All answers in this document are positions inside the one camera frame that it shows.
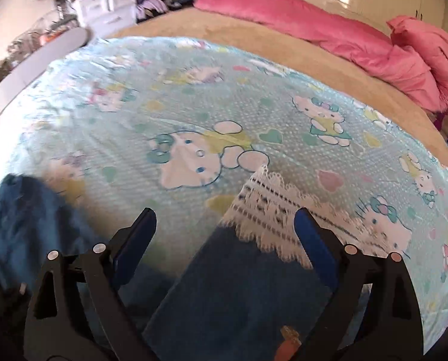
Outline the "right hand painted nails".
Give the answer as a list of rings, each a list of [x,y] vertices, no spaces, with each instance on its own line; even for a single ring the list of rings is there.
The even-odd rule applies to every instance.
[[[289,326],[280,329],[283,342],[277,348],[274,361],[289,361],[301,345],[299,332]]]

